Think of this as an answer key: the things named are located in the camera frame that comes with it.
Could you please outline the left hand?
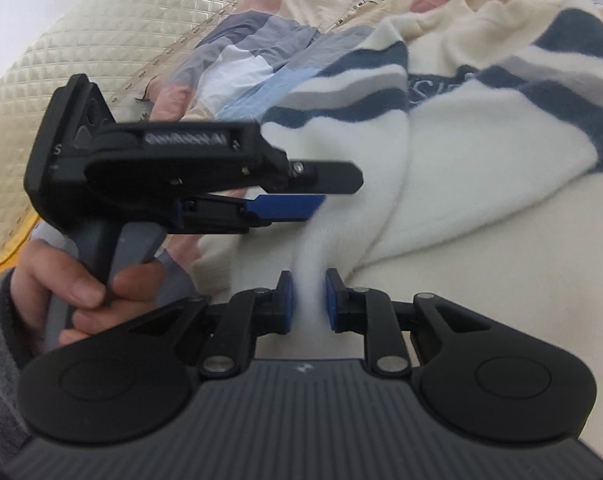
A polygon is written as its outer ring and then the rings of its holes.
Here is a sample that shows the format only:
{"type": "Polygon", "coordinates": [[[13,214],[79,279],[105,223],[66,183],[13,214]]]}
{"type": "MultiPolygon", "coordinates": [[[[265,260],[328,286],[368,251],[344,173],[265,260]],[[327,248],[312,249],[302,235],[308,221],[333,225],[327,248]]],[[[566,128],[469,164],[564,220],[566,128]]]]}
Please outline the left hand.
{"type": "Polygon", "coordinates": [[[66,346],[152,311],[165,278],[166,270],[157,260],[128,266],[115,276],[113,298],[108,299],[106,287],[71,255],[43,240],[31,240],[11,276],[10,293],[32,352],[39,354],[44,351],[51,297],[76,309],[72,327],[59,336],[59,344],[66,346]]]}

